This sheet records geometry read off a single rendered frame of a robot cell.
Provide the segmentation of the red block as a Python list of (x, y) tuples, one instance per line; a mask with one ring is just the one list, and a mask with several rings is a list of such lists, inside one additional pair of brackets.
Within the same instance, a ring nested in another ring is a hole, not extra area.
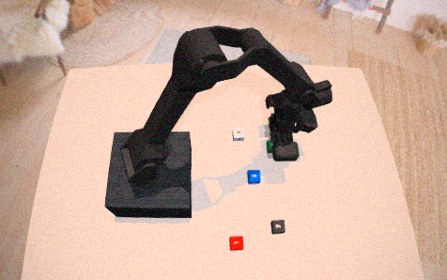
[(230, 250), (243, 250), (243, 236), (230, 237)]

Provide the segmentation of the green block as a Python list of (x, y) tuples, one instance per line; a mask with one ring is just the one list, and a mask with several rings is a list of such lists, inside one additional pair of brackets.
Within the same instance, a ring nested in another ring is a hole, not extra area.
[(267, 149), (268, 149), (268, 153), (272, 153), (271, 149), (272, 149), (272, 142), (270, 140), (268, 140), (267, 142)]

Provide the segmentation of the blue block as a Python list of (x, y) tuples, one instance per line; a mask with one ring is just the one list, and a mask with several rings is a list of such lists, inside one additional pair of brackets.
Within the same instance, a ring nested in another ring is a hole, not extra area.
[(248, 171), (247, 176), (249, 184), (260, 182), (261, 177), (260, 170)]

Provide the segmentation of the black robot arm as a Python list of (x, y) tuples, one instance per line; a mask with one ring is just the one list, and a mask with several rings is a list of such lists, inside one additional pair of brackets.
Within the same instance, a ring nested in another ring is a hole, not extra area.
[[(219, 44), (240, 47), (243, 54), (227, 60)], [(293, 133), (310, 133), (318, 128), (313, 108), (333, 101), (329, 80), (314, 83), (301, 64), (288, 61), (253, 27), (195, 28), (180, 37), (173, 54), (171, 78), (145, 126), (135, 129), (120, 148), (128, 185), (154, 188), (160, 163), (170, 153), (165, 140), (193, 97), (218, 82), (238, 77), (252, 65), (258, 65), (284, 86), (285, 90), (271, 98), (281, 117), (294, 120), (300, 116), (301, 122), (296, 123)]]

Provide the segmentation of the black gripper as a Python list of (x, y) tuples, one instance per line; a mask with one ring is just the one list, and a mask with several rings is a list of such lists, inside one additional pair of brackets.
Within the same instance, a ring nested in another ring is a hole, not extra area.
[(296, 119), (285, 119), (281, 117), (276, 111), (276, 105), (272, 100), (270, 94), (265, 99), (266, 108), (273, 107), (274, 113), (270, 113), (268, 123), (270, 128), (270, 141), (272, 144), (272, 158), (275, 162), (289, 162), (296, 161), (299, 157), (298, 144), (293, 141), (292, 131), (295, 128), (295, 123), (300, 123), (300, 116)]

